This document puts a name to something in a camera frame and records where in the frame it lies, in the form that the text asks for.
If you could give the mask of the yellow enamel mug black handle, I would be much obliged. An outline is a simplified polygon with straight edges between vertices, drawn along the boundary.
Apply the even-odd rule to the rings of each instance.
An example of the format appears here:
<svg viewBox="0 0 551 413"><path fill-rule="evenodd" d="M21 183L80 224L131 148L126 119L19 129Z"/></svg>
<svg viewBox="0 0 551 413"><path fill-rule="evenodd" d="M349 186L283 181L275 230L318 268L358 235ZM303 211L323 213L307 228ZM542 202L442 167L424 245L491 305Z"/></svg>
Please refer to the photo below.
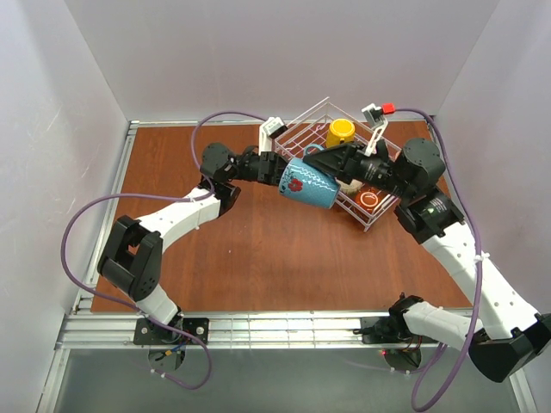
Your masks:
<svg viewBox="0 0 551 413"><path fill-rule="evenodd" d="M333 120L328 128L325 137L325 147L331 148L336 145L354 141L356 134L355 124L345 118Z"/></svg>

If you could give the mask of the dark brown glazed mug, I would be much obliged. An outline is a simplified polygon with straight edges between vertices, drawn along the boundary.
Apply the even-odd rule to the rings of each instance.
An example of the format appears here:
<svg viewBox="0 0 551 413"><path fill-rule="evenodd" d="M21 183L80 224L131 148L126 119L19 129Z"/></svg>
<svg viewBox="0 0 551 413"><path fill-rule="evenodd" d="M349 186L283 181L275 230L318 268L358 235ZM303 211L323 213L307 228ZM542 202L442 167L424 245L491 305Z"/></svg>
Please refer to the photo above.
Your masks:
<svg viewBox="0 0 551 413"><path fill-rule="evenodd" d="M355 203L364 212L374 214L381 203L381 191L374 188L363 189L356 194Z"/></svg>

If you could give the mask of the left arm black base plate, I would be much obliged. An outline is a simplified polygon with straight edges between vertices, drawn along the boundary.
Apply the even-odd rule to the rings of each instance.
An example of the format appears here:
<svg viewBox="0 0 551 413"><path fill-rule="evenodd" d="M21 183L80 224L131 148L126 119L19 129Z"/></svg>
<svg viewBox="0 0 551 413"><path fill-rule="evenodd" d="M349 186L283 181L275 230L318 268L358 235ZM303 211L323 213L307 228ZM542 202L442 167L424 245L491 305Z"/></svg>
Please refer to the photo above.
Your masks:
<svg viewBox="0 0 551 413"><path fill-rule="evenodd" d="M210 320L206 317L186 317L178 320L173 329L184 331L207 344ZM135 345L174 345L197 344L197 341L182 336L172 330L167 330L147 318L140 318L134 329L133 344Z"/></svg>

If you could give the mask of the white mug blue handle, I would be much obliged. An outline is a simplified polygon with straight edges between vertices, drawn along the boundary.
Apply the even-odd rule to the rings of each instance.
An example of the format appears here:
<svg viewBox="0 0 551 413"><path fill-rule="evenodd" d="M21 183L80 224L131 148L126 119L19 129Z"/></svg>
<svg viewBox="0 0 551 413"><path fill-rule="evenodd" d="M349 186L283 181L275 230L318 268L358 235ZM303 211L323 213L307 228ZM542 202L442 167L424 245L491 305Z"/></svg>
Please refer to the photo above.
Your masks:
<svg viewBox="0 0 551 413"><path fill-rule="evenodd" d="M279 182L279 194L300 203L330 209L340 189L333 176L306 164L294 157L289 162Z"/></svg>

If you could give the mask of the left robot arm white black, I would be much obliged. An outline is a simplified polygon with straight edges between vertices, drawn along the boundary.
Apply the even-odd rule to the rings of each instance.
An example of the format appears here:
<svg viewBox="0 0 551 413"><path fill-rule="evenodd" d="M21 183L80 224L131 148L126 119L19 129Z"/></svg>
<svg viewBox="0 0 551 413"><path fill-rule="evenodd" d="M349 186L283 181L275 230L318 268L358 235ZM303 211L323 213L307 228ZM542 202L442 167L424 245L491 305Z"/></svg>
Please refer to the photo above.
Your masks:
<svg viewBox="0 0 551 413"><path fill-rule="evenodd" d="M256 152L254 145L236 154L221 143L208 145L201 156L200 183L190 201L174 202L155 213L118 218L109 233L97 270L136 307L172 328L183 325L181 309L159 285L164 252L179 238L227 213L240 188L233 180L276 186L288 161L274 151Z"/></svg>

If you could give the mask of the beige round ceramic mug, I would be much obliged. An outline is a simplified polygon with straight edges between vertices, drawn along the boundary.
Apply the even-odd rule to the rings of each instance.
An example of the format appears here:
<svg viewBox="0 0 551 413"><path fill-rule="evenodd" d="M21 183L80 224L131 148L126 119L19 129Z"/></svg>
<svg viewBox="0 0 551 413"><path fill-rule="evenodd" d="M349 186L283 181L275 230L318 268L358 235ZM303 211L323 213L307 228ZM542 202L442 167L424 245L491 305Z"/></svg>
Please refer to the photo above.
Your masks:
<svg viewBox="0 0 551 413"><path fill-rule="evenodd" d="M340 191L343 193L343 194L346 194L346 195L353 195L353 194L356 194L358 193L362 186L363 186L363 183L358 181L358 180L355 180L353 179L350 183L346 183L346 182L342 182L340 180L337 180L337 183L340 187Z"/></svg>

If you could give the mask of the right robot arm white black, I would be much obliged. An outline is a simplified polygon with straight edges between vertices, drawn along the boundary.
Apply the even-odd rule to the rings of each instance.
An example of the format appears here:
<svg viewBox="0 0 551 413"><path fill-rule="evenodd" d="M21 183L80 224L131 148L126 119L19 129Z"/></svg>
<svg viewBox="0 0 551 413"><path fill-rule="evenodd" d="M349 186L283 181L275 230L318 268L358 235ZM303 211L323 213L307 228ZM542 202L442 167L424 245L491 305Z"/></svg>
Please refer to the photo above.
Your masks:
<svg viewBox="0 0 551 413"><path fill-rule="evenodd" d="M550 316L541 314L507 282L490 258L477 251L474 230L455 203L437 186L445 171L438 147L410 139L395 159L385 143L367 155L358 143L306 149L306 164L349 183L353 180L400 199L395 207L402 228L447 271L473 305L474 322L402 295L387 317L361 334L386 340L425 336L452 348L466 348L477 369L502 382L550 344Z"/></svg>

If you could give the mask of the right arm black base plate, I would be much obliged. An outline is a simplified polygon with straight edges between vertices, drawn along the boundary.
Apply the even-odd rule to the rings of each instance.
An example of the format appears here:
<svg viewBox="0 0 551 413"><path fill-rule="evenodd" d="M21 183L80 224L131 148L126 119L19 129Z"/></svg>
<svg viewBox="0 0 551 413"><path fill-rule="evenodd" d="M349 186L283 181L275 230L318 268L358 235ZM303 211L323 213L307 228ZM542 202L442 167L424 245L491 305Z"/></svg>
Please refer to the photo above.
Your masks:
<svg viewBox="0 0 551 413"><path fill-rule="evenodd" d="M391 317L361 317L360 326L352 333L362 338L364 344L405 343L412 339L409 333L400 331Z"/></svg>

